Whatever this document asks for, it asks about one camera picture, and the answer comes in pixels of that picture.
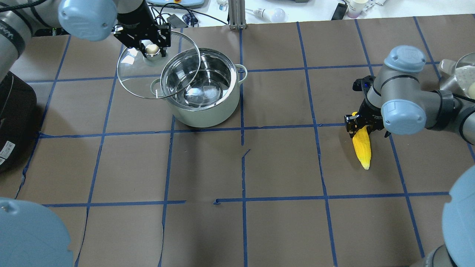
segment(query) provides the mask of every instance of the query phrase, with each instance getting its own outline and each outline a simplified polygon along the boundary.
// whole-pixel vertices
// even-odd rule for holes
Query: light blue joint cover
[[[455,182],[444,206],[442,232],[447,250],[458,267],[475,263],[475,166]]]
[[[0,198],[0,266],[71,267],[70,242],[65,225],[50,209]]]
[[[381,115],[386,130],[393,134],[415,134],[424,129],[427,116],[416,103],[393,99],[381,107]]]
[[[426,56],[419,48],[397,46],[391,50],[384,64],[398,71],[419,73],[426,65]]]
[[[71,35],[101,41],[111,34],[117,19],[117,7],[113,0],[62,0],[58,18]]]

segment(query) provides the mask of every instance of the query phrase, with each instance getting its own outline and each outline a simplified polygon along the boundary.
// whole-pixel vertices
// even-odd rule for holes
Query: metal post
[[[229,0],[229,28],[247,28],[245,0]]]

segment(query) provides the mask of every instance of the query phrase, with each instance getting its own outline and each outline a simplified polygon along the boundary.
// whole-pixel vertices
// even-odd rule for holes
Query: black phone
[[[343,19],[347,8],[348,8],[347,4],[338,3],[338,6],[335,9],[335,13],[333,13],[332,20]]]

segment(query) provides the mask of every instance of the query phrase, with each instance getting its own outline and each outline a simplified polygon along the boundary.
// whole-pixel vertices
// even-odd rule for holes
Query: white cup
[[[346,13],[346,15],[352,19],[357,18],[361,14],[361,11],[367,2],[368,0],[351,0],[350,4],[348,5],[348,13]]]

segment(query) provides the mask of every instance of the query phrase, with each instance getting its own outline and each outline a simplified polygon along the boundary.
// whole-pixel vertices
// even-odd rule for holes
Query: light bulb
[[[279,8],[274,9],[274,10],[256,9],[256,10],[253,10],[252,12],[257,17],[265,18],[266,20],[273,23],[285,22],[285,11]]]

